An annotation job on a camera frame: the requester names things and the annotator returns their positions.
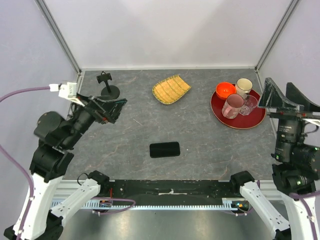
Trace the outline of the black phone stand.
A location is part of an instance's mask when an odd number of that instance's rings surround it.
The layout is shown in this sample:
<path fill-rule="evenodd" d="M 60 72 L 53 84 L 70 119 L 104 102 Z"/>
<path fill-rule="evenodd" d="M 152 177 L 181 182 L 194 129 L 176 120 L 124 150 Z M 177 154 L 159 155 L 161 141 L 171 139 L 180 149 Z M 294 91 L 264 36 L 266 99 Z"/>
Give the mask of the black phone stand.
<path fill-rule="evenodd" d="M 105 84 L 105 87 L 101 91 L 101 96 L 108 96 L 111 99 L 117 99 L 120 96 L 120 89 L 115 85 L 109 85 L 109 81 L 112 80 L 110 73 L 102 71 L 100 75 L 96 77 L 96 79 L 99 84 Z"/>

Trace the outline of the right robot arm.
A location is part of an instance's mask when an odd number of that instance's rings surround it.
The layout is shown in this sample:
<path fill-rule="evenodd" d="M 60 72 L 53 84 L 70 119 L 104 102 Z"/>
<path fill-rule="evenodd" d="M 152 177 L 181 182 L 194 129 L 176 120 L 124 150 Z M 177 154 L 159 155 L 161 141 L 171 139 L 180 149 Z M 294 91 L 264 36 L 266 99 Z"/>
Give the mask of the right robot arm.
<path fill-rule="evenodd" d="M 282 92 L 268 77 L 259 99 L 260 108 L 275 109 L 269 117 L 278 120 L 276 143 L 271 157 L 273 183 L 284 202 L 284 218 L 261 193 L 248 171 L 230 177 L 229 191 L 242 196 L 268 228 L 273 240 L 318 240 L 320 230 L 316 213 L 316 182 L 320 179 L 320 148 L 305 144 L 308 124 L 320 128 L 320 107 L 310 101 L 293 83 Z"/>

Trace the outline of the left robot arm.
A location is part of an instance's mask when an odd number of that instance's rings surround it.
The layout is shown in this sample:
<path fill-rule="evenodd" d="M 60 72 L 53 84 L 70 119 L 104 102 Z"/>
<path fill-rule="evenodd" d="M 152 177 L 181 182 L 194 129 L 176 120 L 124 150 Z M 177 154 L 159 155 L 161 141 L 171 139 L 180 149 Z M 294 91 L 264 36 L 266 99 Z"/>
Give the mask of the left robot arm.
<path fill-rule="evenodd" d="M 71 152 L 89 127 L 114 124 L 127 99 L 105 100 L 102 96 L 77 94 L 78 106 L 69 119 L 59 113 L 44 113 L 34 135 L 39 138 L 29 167 L 30 188 L 17 222 L 4 231 L 9 240 L 57 240 L 70 218 L 91 198 L 104 197 L 110 191 L 110 178 L 95 170 L 85 182 L 59 205 L 52 207 L 54 194 L 68 165 Z"/>

